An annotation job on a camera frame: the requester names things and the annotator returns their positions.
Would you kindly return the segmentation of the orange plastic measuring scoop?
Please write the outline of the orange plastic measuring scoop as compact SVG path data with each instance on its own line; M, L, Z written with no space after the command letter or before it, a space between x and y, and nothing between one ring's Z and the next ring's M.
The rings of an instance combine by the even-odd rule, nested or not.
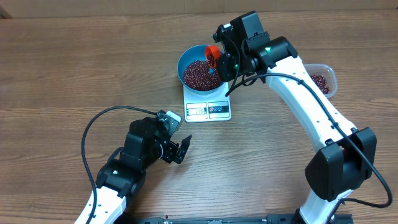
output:
M216 45L207 45L205 47L205 59L210 68L217 67L217 60L221 56L221 50Z

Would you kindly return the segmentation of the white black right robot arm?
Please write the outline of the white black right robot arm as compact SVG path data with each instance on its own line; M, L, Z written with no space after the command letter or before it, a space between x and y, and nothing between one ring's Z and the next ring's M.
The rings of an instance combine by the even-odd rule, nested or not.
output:
M343 223L338 207L376 174L376 135L357 129L329 102L285 38L272 39L251 11L213 34L224 51L215 58L224 82L233 88L257 80L269 85L288 105L308 134L315 155L305 168L311 188L306 202L288 217L291 223Z

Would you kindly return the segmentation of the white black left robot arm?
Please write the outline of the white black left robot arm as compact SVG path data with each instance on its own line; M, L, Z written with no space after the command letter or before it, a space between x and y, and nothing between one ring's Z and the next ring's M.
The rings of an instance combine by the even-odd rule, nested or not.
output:
M124 146L117 148L96 177L86 159L85 141L89 129L110 108L96 114L87 124L81 138L81 157L91 184L91 195L77 218L77 223L114 223L118 221L141 190L146 170L159 159L181 164L190 146L191 136L180 144L171 140L183 123L172 111L146 111L147 117L129 125Z

